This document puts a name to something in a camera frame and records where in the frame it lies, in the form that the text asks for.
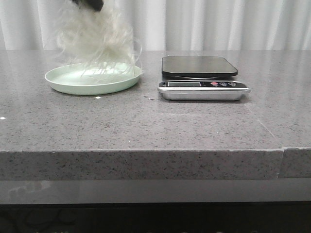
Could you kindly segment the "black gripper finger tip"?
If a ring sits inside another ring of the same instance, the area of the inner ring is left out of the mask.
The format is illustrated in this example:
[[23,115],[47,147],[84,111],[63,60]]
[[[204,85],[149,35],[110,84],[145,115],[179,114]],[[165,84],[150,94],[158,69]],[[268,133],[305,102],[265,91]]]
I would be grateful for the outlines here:
[[95,12],[100,12],[104,6],[103,0],[71,0],[82,9],[89,9]]

